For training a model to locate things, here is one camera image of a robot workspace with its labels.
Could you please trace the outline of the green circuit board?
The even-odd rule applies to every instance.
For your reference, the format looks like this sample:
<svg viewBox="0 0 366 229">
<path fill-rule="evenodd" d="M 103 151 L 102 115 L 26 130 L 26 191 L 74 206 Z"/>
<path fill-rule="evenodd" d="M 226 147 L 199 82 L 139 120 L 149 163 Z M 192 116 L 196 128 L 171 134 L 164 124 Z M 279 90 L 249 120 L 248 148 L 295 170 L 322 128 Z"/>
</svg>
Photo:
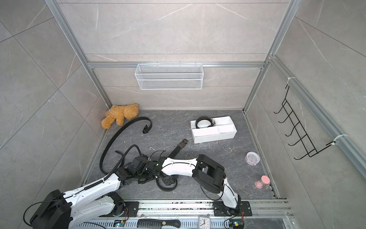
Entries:
<svg viewBox="0 0 366 229">
<path fill-rule="evenodd" d="M 239 221 L 239 220 L 229 220 L 228 223 L 228 228 L 230 229 L 243 229 L 244 228 L 245 223 L 243 221 Z"/>
<path fill-rule="evenodd" d="M 115 220 L 113 223 L 113 227 L 115 228 L 123 228 L 126 224 L 126 220 Z"/>
</svg>

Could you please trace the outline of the small white clock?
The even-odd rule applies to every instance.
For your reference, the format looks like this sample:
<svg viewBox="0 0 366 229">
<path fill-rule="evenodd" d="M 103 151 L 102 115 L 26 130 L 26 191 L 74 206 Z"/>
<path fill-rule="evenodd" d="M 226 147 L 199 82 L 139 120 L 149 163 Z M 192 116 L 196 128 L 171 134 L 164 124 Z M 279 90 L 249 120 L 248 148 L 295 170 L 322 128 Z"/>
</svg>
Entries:
<svg viewBox="0 0 366 229">
<path fill-rule="evenodd" d="M 211 228 L 211 219 L 209 217 L 200 216 L 198 229 L 210 229 Z"/>
</svg>

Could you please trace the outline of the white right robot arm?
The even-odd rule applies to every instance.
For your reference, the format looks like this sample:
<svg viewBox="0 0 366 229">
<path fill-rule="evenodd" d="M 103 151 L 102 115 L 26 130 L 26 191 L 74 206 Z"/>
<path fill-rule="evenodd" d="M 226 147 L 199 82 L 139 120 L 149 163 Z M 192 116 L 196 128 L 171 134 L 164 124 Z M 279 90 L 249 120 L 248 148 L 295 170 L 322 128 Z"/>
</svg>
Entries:
<svg viewBox="0 0 366 229">
<path fill-rule="evenodd" d="M 179 176 L 192 177 L 201 191 L 215 193 L 219 196 L 212 201 L 222 201 L 222 211 L 227 215 L 236 215 L 241 211 L 241 197 L 230 186 L 225 168 L 206 155 L 181 160 L 161 157 L 158 161 L 148 160 L 144 169 L 156 179 L 159 189 L 170 192 L 176 189 Z"/>
</svg>

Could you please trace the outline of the black comb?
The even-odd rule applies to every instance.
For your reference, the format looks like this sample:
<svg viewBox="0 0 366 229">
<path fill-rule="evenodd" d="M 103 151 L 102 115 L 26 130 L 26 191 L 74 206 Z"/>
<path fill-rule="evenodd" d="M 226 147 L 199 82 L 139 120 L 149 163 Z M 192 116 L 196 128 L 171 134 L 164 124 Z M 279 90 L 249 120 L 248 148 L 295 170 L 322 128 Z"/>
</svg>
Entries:
<svg viewBox="0 0 366 229">
<path fill-rule="evenodd" d="M 137 222 L 137 228 L 145 228 L 145 229 L 161 229 L 164 226 L 168 227 L 181 227 L 181 221 L 178 219 L 139 219 Z"/>
</svg>

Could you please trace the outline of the right green circuit board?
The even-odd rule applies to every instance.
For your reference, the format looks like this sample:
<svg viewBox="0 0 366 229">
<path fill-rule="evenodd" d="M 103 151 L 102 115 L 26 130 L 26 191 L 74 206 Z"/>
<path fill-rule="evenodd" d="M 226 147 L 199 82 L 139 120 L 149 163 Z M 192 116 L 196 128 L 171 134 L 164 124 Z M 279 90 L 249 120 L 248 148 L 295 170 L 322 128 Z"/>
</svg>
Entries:
<svg viewBox="0 0 366 229">
<path fill-rule="evenodd" d="M 243 221 L 239 221 L 239 220 L 229 220 L 228 223 L 228 228 L 230 229 L 243 229 L 244 228 L 245 223 Z"/>
</svg>

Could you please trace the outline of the left green circuit board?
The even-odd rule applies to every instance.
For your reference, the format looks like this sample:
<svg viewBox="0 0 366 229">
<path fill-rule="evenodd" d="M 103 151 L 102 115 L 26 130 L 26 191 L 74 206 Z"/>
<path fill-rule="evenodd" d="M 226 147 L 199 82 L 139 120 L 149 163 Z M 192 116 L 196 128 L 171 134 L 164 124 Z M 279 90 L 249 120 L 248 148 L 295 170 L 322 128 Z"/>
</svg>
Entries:
<svg viewBox="0 0 366 229">
<path fill-rule="evenodd" d="M 126 220 L 115 220 L 113 223 L 113 227 L 115 228 L 123 228 L 126 224 Z"/>
</svg>

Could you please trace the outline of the black belt with dark buckle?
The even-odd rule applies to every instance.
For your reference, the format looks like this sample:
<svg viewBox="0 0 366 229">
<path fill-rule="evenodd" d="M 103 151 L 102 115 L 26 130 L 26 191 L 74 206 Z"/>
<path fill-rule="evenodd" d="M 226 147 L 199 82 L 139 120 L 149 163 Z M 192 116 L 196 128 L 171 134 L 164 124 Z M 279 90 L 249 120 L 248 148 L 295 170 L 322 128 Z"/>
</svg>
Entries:
<svg viewBox="0 0 366 229">
<path fill-rule="evenodd" d="M 99 162 L 99 168 L 100 168 L 100 171 L 105 174 L 107 177 L 109 177 L 111 174 L 115 174 L 116 175 L 116 171 L 119 167 L 122 167 L 124 165 L 127 165 L 125 164 L 125 157 L 127 156 L 127 154 L 130 152 L 131 149 L 133 148 L 136 148 L 139 155 L 138 156 L 148 156 L 148 155 L 145 155 L 145 154 L 142 154 L 141 153 L 141 150 L 140 148 L 137 146 L 137 145 L 132 145 L 130 146 L 125 153 L 122 153 L 118 150 L 116 150 L 116 153 L 121 155 L 121 159 L 117 162 L 117 164 L 113 167 L 113 169 L 110 171 L 110 172 L 107 172 L 103 169 L 103 163 L 104 163 L 104 159 L 105 159 L 105 156 L 107 155 L 108 153 L 108 150 L 109 148 L 112 146 L 112 144 L 114 143 L 114 141 L 117 139 L 117 137 L 126 129 L 128 128 L 130 125 L 132 125 L 133 123 L 135 122 L 138 122 L 138 121 L 142 121 L 142 120 L 146 120 L 146 121 L 149 121 L 150 124 L 149 125 L 146 125 L 143 129 L 143 133 L 144 134 L 147 134 L 152 126 L 153 126 L 153 123 L 152 121 L 147 118 L 147 117 L 138 117 L 138 118 L 135 118 L 131 121 L 129 121 L 127 124 L 125 124 L 124 126 L 122 126 L 116 133 L 115 135 L 111 138 L 111 140 L 109 141 L 109 143 L 107 144 L 107 146 L 105 147 L 103 153 L 102 153 L 102 156 L 101 156 L 101 159 L 100 159 L 100 162 Z M 176 189 L 176 187 L 178 186 L 178 176 L 177 175 L 168 175 L 168 178 L 169 178 L 169 183 L 164 183 L 160 178 L 156 178 L 154 179 L 156 181 L 156 184 L 158 186 L 159 189 L 163 190 L 163 191 L 166 191 L 166 192 L 170 192 L 170 191 L 173 191 Z"/>
</svg>

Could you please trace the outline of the white compartment storage tray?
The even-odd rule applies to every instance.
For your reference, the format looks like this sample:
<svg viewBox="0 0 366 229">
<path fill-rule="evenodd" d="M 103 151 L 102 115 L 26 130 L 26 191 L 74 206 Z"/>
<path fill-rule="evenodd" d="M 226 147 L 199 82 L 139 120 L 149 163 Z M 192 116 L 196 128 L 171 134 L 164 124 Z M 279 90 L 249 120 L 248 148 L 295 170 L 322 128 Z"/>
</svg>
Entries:
<svg viewBox="0 0 366 229">
<path fill-rule="evenodd" d="M 232 139 L 235 137 L 237 129 L 230 116 L 214 117 L 212 119 L 215 121 L 215 126 L 208 128 L 196 129 L 196 120 L 190 122 L 195 144 Z"/>
</svg>

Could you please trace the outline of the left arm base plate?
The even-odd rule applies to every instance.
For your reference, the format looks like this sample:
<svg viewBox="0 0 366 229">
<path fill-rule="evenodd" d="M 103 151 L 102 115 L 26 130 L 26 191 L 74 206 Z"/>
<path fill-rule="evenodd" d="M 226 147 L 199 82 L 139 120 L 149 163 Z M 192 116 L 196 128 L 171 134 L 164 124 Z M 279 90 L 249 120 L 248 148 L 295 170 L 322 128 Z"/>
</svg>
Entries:
<svg viewBox="0 0 366 229">
<path fill-rule="evenodd" d="M 117 204 L 108 217 L 136 217 L 139 210 L 138 201 L 127 201 L 123 204 Z"/>
</svg>

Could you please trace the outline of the brown teddy bear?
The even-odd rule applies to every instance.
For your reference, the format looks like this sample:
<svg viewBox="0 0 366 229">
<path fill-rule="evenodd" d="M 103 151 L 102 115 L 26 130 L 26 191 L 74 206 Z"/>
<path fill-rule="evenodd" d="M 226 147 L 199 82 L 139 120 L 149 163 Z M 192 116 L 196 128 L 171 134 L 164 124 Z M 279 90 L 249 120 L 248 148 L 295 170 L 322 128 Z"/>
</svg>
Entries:
<svg viewBox="0 0 366 229">
<path fill-rule="evenodd" d="M 139 113 L 137 104 L 125 106 L 112 106 L 105 114 L 105 118 L 101 121 L 103 129 L 109 129 L 116 122 L 118 126 L 124 124 L 124 119 L 131 120 Z"/>
</svg>

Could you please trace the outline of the black belt with silver buckle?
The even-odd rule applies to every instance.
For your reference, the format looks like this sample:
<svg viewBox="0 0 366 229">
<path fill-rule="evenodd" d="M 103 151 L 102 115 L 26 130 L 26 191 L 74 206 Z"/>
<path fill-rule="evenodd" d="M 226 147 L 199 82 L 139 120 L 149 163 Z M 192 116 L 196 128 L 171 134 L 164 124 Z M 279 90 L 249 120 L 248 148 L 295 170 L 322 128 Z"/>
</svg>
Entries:
<svg viewBox="0 0 366 229">
<path fill-rule="evenodd" d="M 201 116 L 195 121 L 195 128 L 208 128 L 208 127 L 214 127 L 215 121 L 208 117 L 208 116 Z"/>
</svg>

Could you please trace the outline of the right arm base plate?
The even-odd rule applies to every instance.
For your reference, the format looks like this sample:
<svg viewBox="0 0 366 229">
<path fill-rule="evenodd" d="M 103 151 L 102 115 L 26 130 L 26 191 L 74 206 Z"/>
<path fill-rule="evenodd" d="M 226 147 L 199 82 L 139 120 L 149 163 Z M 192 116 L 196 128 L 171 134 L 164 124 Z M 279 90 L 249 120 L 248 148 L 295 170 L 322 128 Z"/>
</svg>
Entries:
<svg viewBox="0 0 366 229">
<path fill-rule="evenodd" d="M 222 201 L 214 201 L 213 209 L 215 216 L 252 216 L 252 209 L 248 201 L 241 201 L 238 203 L 236 209 L 226 207 Z"/>
</svg>

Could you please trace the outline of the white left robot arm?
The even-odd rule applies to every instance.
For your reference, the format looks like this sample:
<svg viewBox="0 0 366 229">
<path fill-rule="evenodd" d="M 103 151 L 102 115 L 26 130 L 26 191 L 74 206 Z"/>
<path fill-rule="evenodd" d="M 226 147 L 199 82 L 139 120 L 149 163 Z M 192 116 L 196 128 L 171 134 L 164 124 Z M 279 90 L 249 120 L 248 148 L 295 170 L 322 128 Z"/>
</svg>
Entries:
<svg viewBox="0 0 366 229">
<path fill-rule="evenodd" d="M 103 215 L 123 216 L 127 207 L 117 193 L 121 187 L 142 177 L 148 156 L 137 156 L 123 165 L 121 158 L 106 176 L 80 188 L 60 192 L 58 189 L 47 195 L 29 220 L 33 229 L 71 229 Z"/>
</svg>

